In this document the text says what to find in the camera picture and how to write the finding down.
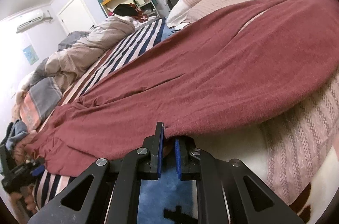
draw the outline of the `desk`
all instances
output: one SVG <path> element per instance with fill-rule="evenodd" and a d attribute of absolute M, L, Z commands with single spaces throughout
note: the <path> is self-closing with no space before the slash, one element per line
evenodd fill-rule
<path fill-rule="evenodd" d="M 100 3 L 102 9 L 104 10 L 104 12 L 106 13 L 106 17 L 108 17 L 108 13 L 110 12 L 108 10 L 108 8 L 114 10 L 115 7 L 117 7 L 119 4 L 121 3 L 134 3 L 133 0 L 105 0 L 102 3 Z"/>

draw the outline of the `red blanket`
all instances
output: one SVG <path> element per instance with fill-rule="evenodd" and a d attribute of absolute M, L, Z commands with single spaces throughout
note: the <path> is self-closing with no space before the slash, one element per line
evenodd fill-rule
<path fill-rule="evenodd" d="M 77 176 L 96 158 L 141 146 L 157 121 L 169 138 L 267 120 L 327 80 L 339 62 L 338 36 L 337 0 L 220 9 L 57 107 L 26 150 L 44 157 L 49 172 Z"/>

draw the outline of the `metal screw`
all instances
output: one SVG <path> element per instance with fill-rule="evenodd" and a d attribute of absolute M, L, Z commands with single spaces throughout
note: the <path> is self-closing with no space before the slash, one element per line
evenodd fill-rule
<path fill-rule="evenodd" d="M 199 149 L 199 148 L 192 148 L 192 149 L 191 149 L 191 153 L 192 153 L 193 155 L 200 155 L 201 149 Z"/>
<path fill-rule="evenodd" d="M 105 158 L 100 158 L 97 160 L 97 165 L 98 166 L 104 166 L 107 164 L 107 160 Z"/>
<path fill-rule="evenodd" d="M 140 148 L 138 148 L 137 153 L 140 154 L 140 155 L 142 155 L 142 154 L 146 154 L 147 151 L 148 151 L 147 148 L 145 148 L 145 147 L 140 147 Z"/>
<path fill-rule="evenodd" d="M 239 159 L 232 159 L 232 160 L 230 160 L 229 161 L 231 164 L 232 164 L 232 166 L 234 166 L 234 167 L 240 167 L 240 164 L 241 164 L 241 161 L 239 160 Z"/>

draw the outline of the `white pillow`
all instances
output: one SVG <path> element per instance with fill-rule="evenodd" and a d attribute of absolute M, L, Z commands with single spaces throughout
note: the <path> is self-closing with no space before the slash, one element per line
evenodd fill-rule
<path fill-rule="evenodd" d="M 24 99 L 24 94 L 28 91 L 29 82 L 34 74 L 34 71 L 27 74 L 19 83 L 18 89 L 15 92 L 15 101 L 20 104 Z"/>
<path fill-rule="evenodd" d="M 183 0 L 179 0 L 167 17 L 167 26 L 171 28 L 182 23 L 186 19 L 188 11 L 189 6 Z"/>

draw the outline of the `bed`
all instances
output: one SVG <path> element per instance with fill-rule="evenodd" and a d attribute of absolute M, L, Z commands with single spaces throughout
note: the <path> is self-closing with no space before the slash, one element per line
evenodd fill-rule
<path fill-rule="evenodd" d="M 162 19 L 122 40 L 116 47 L 107 51 L 77 82 L 66 90 L 59 104 L 66 104 L 74 101 L 74 99 L 85 93 L 108 74 L 132 61 L 137 56 L 142 55 L 145 51 L 151 49 L 157 43 L 175 32 L 174 29 L 168 29 L 165 25 L 165 20 Z M 333 85 L 336 84 L 336 75 L 332 77 L 332 80 L 330 80 L 328 84 L 332 85 L 332 83 Z M 279 154 L 281 154 L 281 151 L 274 150 L 274 147 L 281 145 L 282 141 L 281 139 L 269 139 L 266 134 L 263 134 L 265 129 L 274 125 L 275 122 L 271 121 L 271 123 L 267 122 L 265 125 L 241 128 L 238 129 L 237 133 L 230 133 L 224 137 L 196 136 L 195 141 L 197 146 L 209 151 L 216 158 L 222 160 L 229 160 L 231 158 L 241 159 L 263 181 L 267 182 L 270 179 L 273 180 L 274 175 L 275 179 L 279 178 L 279 173 L 274 173 L 274 171 L 270 169 L 270 165 L 274 164 L 277 152 L 280 152 Z M 294 140 L 293 137 L 284 137 L 284 131 L 285 130 L 282 129 L 281 138 L 283 141 L 286 141 L 284 144 L 289 149 L 292 145 L 291 142 Z M 331 136 L 335 138 L 336 132 L 337 131 L 333 132 Z M 300 188 L 300 191 L 302 191 L 302 194 L 300 194 L 299 198 L 291 204 L 294 211 L 296 211 L 306 223 L 316 222 L 339 187 L 336 179 L 339 170 L 337 156 L 337 154 L 339 154 L 338 139 L 331 141 L 331 143 L 333 144 L 325 146 L 324 151 L 320 153 L 321 158 L 319 158 L 319 161 L 322 162 L 322 164 L 312 178 L 310 184 L 306 185 L 306 187 L 305 185 L 301 186 L 302 189 Z M 140 196 L 142 202 L 140 202 L 141 205 L 139 207 L 139 223 L 146 223 L 149 221 L 149 219 L 147 220 L 146 215 L 148 215 L 150 208 L 153 208 L 154 206 L 159 208 L 154 219 L 155 223 L 166 223 L 166 220 L 171 218 L 166 217 L 165 212 L 166 214 L 170 214 L 170 212 L 174 212 L 177 207 L 181 207 L 180 210 L 182 213 L 189 215 L 193 219 L 197 218 L 194 184 L 190 182 L 183 184 L 178 183 L 178 181 L 173 178 L 174 173 L 173 168 L 170 167 L 171 162 L 168 163 L 168 166 L 169 167 L 164 172 L 166 181 L 163 180 L 165 183 L 161 188 L 156 189 L 154 182 L 143 182 Z M 37 181 L 34 189 L 34 196 L 38 207 L 43 207 L 73 179 L 73 177 L 53 175 L 45 171 Z M 169 192 L 168 184 L 176 189 L 174 193 Z M 152 192 L 152 194 L 155 195 L 160 192 L 166 192 L 166 195 L 170 196 L 172 198 L 171 200 L 174 200 L 174 202 L 172 202 L 171 205 L 156 204 L 152 198 L 149 198 L 147 195 L 148 192 Z M 181 200 L 179 197 L 180 195 L 188 197 L 192 196 L 192 198 Z"/>

